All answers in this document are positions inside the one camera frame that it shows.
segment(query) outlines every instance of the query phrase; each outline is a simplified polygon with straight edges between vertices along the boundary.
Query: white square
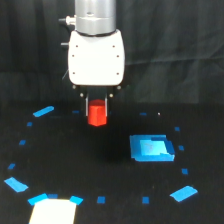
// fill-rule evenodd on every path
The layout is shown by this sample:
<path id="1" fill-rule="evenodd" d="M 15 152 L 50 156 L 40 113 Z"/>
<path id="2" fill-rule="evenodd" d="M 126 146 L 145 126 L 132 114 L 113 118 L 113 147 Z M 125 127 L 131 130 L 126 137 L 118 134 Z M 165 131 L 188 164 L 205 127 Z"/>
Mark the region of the white square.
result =
<path id="1" fill-rule="evenodd" d="M 73 224 L 75 210 L 69 200 L 45 199 L 34 205 L 29 224 Z"/>

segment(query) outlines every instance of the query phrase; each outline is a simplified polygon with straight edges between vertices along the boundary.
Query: red object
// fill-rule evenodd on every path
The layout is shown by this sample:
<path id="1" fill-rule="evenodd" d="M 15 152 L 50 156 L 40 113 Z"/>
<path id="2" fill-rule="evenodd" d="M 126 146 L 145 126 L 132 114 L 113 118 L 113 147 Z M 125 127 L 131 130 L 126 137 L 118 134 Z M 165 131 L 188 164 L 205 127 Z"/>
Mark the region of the red object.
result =
<path id="1" fill-rule="evenodd" d="M 107 123 L 106 106 L 103 100 L 89 102 L 88 124 L 101 126 Z"/>

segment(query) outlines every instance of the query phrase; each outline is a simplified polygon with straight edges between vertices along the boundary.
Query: black surface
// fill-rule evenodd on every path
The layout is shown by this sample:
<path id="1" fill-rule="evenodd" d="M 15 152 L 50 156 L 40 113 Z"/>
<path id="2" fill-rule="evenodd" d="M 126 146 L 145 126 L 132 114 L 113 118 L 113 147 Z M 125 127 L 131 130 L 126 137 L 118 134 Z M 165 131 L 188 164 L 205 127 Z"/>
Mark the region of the black surface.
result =
<path id="1" fill-rule="evenodd" d="M 223 223 L 224 107 L 117 104 L 108 124 L 96 128 L 72 114 L 79 108 L 70 105 L 55 104 L 53 112 L 33 117 L 48 105 L 15 104 L 1 113 L 0 223 L 28 223 L 27 200 L 42 193 L 83 198 L 76 224 Z M 129 136 L 137 134 L 166 134 L 175 162 L 131 160 Z M 26 144 L 19 146 L 22 139 Z M 11 171 L 10 163 L 16 164 Z M 3 182 L 11 176 L 29 189 L 14 192 Z M 186 185 L 198 194 L 181 203 L 169 196 Z M 98 196 L 106 197 L 104 205 L 96 203 Z M 149 205 L 142 204 L 143 196 Z"/>

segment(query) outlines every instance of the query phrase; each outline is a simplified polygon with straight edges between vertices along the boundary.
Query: blue tape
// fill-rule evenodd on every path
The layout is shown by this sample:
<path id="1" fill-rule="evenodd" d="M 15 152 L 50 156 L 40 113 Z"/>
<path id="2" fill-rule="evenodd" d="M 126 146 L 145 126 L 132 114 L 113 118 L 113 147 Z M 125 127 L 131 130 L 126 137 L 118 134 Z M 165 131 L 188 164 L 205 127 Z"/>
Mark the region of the blue tape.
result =
<path id="1" fill-rule="evenodd" d="M 143 197 L 142 204 L 149 204 L 149 197 Z"/>
<path id="2" fill-rule="evenodd" d="M 180 202 L 184 199 L 196 194 L 198 191 L 194 189 L 193 187 L 186 186 L 174 193 L 172 193 L 170 196 L 173 197 L 176 201 Z"/>
<path id="3" fill-rule="evenodd" d="M 98 204 L 104 204 L 105 203 L 105 197 L 99 196 L 98 199 L 97 199 L 97 203 Z"/>
<path id="4" fill-rule="evenodd" d="M 45 200 L 45 199 L 48 199 L 47 195 L 46 194 L 41 194 L 41 195 L 38 195 L 34 198 L 29 199 L 28 202 L 31 205 L 35 205 L 37 202 Z"/>
<path id="5" fill-rule="evenodd" d="M 57 199 L 58 195 L 57 194 L 48 194 L 47 197 L 50 199 Z"/>
<path id="6" fill-rule="evenodd" d="M 182 174 L 188 175 L 188 170 L 187 169 L 182 169 Z"/>
<path id="7" fill-rule="evenodd" d="M 12 170 L 12 169 L 15 167 L 15 165 L 16 165 L 16 164 L 11 163 L 11 164 L 9 165 L 8 169 L 9 169 L 9 170 Z"/>
<path id="8" fill-rule="evenodd" d="M 44 109 L 42 109 L 42 110 L 39 110 L 39 111 L 33 113 L 33 115 L 34 115 L 35 117 L 40 117 L 40 116 L 42 116 L 42 115 L 44 115 L 44 114 L 47 114 L 47 113 L 51 112 L 52 110 L 54 110 L 54 107 L 49 106 L 49 107 L 46 107 L 46 108 L 44 108 Z"/>
<path id="9" fill-rule="evenodd" d="M 28 122 L 28 123 L 27 123 L 27 127 L 31 127 L 32 125 L 33 125 L 32 122 Z"/>
<path id="10" fill-rule="evenodd" d="M 184 147 L 182 145 L 179 145 L 178 147 L 180 151 L 184 151 Z"/>
<path id="11" fill-rule="evenodd" d="M 6 184 L 8 184 L 14 191 L 22 192 L 25 191 L 28 187 L 25 184 L 20 183 L 14 177 L 11 177 L 7 180 L 4 180 Z"/>
<path id="12" fill-rule="evenodd" d="M 26 140 L 21 140 L 20 142 L 19 142 L 19 145 L 25 145 L 26 144 Z"/>
<path id="13" fill-rule="evenodd" d="M 180 128 L 179 127 L 175 127 L 175 131 L 180 131 Z"/>
<path id="14" fill-rule="evenodd" d="M 73 203 L 75 203 L 75 204 L 77 204 L 77 205 L 80 205 L 82 203 L 83 199 L 82 198 L 75 197 L 75 196 L 72 196 L 70 198 L 70 201 L 73 202 Z"/>

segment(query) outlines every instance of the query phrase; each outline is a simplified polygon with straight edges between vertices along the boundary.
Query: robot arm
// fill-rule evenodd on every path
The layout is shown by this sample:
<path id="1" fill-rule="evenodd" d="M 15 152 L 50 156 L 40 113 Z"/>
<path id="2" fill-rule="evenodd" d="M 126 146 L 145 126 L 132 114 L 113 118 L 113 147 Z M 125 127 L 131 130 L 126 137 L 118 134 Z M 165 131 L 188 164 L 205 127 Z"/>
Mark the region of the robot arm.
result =
<path id="1" fill-rule="evenodd" d="M 109 99 L 114 96 L 114 88 L 120 89 L 125 68 L 123 40 L 116 29 L 116 0 L 75 0 L 75 14 L 59 20 L 75 26 L 69 43 L 61 44 L 68 47 L 69 78 L 85 99 L 86 116 L 88 89 L 106 87 L 102 97 L 107 116 Z"/>

